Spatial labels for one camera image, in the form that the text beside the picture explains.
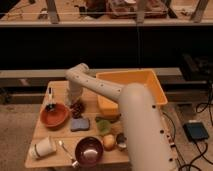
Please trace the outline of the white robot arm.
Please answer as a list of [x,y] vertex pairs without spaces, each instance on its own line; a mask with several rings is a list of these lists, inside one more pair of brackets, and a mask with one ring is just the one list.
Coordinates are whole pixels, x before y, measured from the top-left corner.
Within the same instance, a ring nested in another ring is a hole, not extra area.
[[88,71],[85,63],[66,71],[68,98],[76,102],[87,88],[118,104],[132,171],[178,171],[151,90],[140,83],[122,85],[94,78]]

